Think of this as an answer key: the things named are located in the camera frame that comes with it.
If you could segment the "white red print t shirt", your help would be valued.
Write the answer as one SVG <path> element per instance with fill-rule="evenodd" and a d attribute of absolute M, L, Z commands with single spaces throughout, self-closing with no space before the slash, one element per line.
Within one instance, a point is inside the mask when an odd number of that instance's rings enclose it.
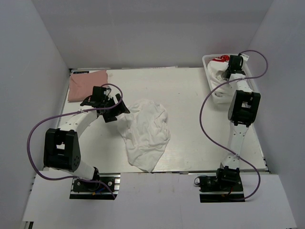
<path fill-rule="evenodd" d="M 223 75 L 228 67 L 229 57 L 229 55 L 221 55 L 213 58 L 207 64 L 207 71 L 210 75 L 212 89 L 226 82 L 226 80 L 223 79 Z"/>

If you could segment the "white cartoon print t shirt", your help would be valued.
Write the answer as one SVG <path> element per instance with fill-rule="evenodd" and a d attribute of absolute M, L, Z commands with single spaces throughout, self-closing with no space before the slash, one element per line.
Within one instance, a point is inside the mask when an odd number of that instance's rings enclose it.
<path fill-rule="evenodd" d="M 148 99 L 136 101 L 129 111 L 118 120 L 128 163 L 151 173 L 171 138 L 168 112 L 162 104 Z"/>

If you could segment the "plain white t shirt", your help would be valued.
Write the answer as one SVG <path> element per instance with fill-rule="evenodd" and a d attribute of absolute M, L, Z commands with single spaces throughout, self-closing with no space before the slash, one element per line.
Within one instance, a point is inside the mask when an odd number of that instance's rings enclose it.
<path fill-rule="evenodd" d="M 220 86 L 219 88 L 217 88 L 214 93 L 213 93 L 216 97 L 231 97 L 233 94 L 233 88 L 232 86 L 230 86 L 229 84 L 225 84 Z"/>

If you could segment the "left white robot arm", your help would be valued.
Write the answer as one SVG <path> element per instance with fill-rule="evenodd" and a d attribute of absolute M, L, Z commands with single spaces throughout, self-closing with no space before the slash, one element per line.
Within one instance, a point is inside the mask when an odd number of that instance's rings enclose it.
<path fill-rule="evenodd" d="M 116 121 L 117 116 L 121 114 L 130 113 L 121 95 L 116 94 L 115 97 L 117 103 L 105 93 L 92 94 L 81 103 L 79 114 L 73 115 L 57 129 L 48 129 L 44 144 L 44 166 L 66 171 L 84 179 L 84 184 L 89 190 L 98 189 L 101 179 L 97 176 L 96 168 L 82 160 L 79 138 L 99 116 L 108 123 Z"/>

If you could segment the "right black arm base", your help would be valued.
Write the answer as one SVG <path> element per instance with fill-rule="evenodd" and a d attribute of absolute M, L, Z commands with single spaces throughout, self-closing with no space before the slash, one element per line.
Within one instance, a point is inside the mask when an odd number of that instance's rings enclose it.
<path fill-rule="evenodd" d="M 239 168 L 219 168 L 215 176 L 201 175 L 194 179 L 199 187 L 201 203 L 244 202 L 244 189 Z"/>

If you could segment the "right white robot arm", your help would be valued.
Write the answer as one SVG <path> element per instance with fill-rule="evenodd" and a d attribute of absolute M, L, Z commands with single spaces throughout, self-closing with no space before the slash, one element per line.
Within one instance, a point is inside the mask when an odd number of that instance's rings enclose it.
<path fill-rule="evenodd" d="M 245 135 L 255 121 L 261 96 L 245 80 L 242 63 L 229 63 L 224 74 L 235 93 L 228 111 L 230 134 L 227 148 L 233 151 L 221 162 L 221 168 L 238 169 Z"/>

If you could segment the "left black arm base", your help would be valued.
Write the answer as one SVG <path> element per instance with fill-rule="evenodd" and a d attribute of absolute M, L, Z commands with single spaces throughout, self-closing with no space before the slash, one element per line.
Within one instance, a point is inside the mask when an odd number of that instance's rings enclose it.
<path fill-rule="evenodd" d="M 74 179 L 70 191 L 70 199 L 81 200 L 114 200 L 110 189 L 115 196 L 120 188 L 120 174 L 100 174 L 100 183 L 88 183 Z"/>

